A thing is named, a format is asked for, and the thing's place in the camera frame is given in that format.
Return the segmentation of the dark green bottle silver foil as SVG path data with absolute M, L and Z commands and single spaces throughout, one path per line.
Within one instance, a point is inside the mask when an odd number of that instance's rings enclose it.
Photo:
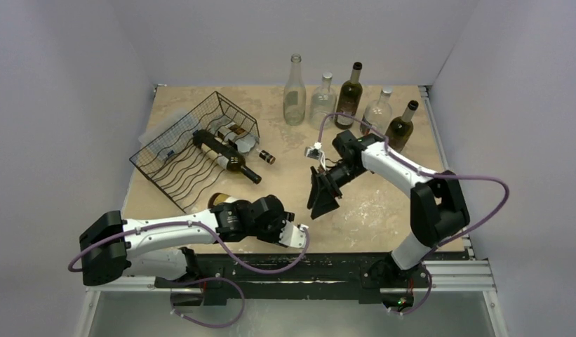
M 361 70 L 363 64 L 355 62 L 352 66 L 350 78 L 345 81 L 340 89 L 340 95 L 337 101 L 334 122 L 336 127 L 345 130 L 352 127 L 354 120 L 347 117 L 355 116 L 359 107 L 359 102 L 363 93 L 363 87 L 360 84 Z

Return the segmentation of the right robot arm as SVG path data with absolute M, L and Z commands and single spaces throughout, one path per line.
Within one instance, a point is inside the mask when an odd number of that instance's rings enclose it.
M 338 208 L 341 187 L 365 172 L 376 173 L 402 191 L 410 200 L 410 234 L 376 263 L 394 286 L 409 280 L 412 269 L 444 239 L 469 224 L 470 217 L 460 184 L 453 173 L 425 171 L 409 162 L 375 134 L 356 138 L 350 131 L 332 141 L 340 160 L 327 168 L 320 143 L 307 147 L 304 155 L 319 161 L 312 168 L 312 189 L 307 208 L 319 218 Z

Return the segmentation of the clear round bottle silver cap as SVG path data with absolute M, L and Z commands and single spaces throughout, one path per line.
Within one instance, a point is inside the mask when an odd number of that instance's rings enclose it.
M 312 93 L 309 123 L 316 130 L 320 130 L 322 126 L 327 128 L 330 118 L 325 121 L 323 119 L 335 111 L 337 94 L 332 85 L 332 80 L 333 74 L 324 72 L 321 85 L 315 88 Z

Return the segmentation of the tall clear bottle no cap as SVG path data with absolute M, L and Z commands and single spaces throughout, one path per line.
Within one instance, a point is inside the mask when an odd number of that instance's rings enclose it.
M 283 118 L 287 125 L 297 126 L 304 121 L 307 94 L 302 80 L 301 55 L 292 54 L 290 62 L 290 74 L 283 90 Z

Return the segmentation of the clear bottle black cap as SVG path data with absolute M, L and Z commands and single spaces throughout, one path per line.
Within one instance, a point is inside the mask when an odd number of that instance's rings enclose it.
M 234 122 L 219 126 L 216 134 L 241 154 L 248 154 L 254 150 L 267 164 L 272 165 L 276 161 L 272 154 L 258 146 L 259 142 L 254 135 Z

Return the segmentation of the dark bottle grey foil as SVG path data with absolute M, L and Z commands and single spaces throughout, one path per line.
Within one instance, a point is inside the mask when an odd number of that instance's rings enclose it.
M 386 130 L 389 147 L 401 152 L 411 137 L 414 124 L 412 118 L 419 107 L 416 100 L 411 100 L 401 116 L 395 117 Z

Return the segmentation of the dark bottle black cap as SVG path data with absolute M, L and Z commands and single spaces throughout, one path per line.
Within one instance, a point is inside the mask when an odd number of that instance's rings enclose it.
M 193 132 L 192 141 L 195 147 L 226 171 L 241 173 L 254 184 L 261 182 L 262 178 L 248 168 L 245 157 L 211 132 L 199 129 Z

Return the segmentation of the red wine bottle gold foil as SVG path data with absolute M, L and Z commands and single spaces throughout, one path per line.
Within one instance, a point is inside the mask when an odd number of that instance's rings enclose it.
M 217 205 L 223 204 L 223 203 L 231 204 L 233 202 L 236 202 L 237 200 L 238 199 L 236 197 L 233 197 L 229 194 L 216 192 L 209 198 L 208 203 L 207 203 L 207 208 L 211 209 L 214 206 L 217 206 Z

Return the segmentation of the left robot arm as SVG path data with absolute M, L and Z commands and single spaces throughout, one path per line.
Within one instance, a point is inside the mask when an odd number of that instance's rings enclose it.
M 69 270 L 82 275 L 86 286 L 101 286 L 122 276 L 156 276 L 190 287 L 199 268 L 186 245 L 240 242 L 246 237 L 283 247 L 305 249 L 307 228 L 294 224 L 274 195 L 255 201 L 214 194 L 198 213 L 151 220 L 124 219 L 120 211 L 100 216 L 79 237 L 80 262 Z

